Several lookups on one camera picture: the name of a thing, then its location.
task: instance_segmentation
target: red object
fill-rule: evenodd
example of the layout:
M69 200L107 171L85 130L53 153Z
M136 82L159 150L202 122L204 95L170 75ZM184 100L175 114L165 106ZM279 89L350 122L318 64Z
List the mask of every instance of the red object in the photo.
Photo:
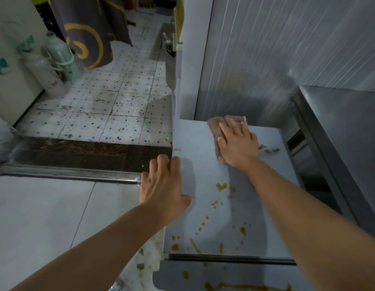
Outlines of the red object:
M124 9L126 9L126 10L133 10L133 9L135 9L133 7L132 0L125 0Z

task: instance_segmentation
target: corrugated metal wall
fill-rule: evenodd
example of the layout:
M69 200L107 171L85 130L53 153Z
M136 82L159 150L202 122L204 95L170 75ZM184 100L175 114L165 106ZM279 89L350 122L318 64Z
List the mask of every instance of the corrugated metal wall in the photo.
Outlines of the corrugated metal wall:
M195 119L282 127L303 84L375 91L375 0L214 0Z

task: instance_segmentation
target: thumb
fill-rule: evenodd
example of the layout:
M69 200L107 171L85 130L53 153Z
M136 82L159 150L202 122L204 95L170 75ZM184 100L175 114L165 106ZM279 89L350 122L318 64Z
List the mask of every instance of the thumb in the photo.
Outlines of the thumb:
M193 201L193 197L189 195L181 195L182 198L182 204L184 206L184 209L188 208L190 203Z
M223 137L218 137L217 138L217 144L220 147L220 150L223 151L227 147L227 142Z

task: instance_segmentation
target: white table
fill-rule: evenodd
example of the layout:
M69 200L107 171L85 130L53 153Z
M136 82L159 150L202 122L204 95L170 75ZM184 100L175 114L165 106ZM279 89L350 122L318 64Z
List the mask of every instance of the white table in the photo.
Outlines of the white table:
M261 144L280 149L261 159L299 185L280 130L253 126L249 129L257 134ZM173 156L181 158L182 193L193 196L194 201L178 220L166 227L166 253L194 254L198 249L202 254L291 258L247 177L217 160L207 122L175 121ZM218 183L227 188L219 191ZM178 251L173 251L176 244Z

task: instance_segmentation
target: white bottle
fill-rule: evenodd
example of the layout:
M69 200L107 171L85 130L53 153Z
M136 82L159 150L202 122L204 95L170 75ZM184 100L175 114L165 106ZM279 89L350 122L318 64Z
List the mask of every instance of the white bottle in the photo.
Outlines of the white bottle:
M62 71L62 68L52 67L47 58L36 51L25 52L25 65L33 73L37 81L45 89L51 98L61 98L68 92L55 71Z

